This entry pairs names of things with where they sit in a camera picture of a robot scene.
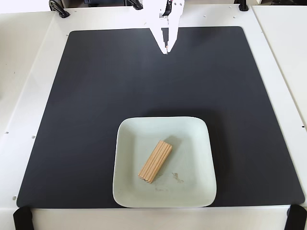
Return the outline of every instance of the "white plate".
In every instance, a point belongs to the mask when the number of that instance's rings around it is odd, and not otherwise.
[[[138,177],[163,140],[173,150],[152,184]],[[203,207],[216,195],[208,129],[195,117],[140,117],[118,129],[113,197],[125,207]]]

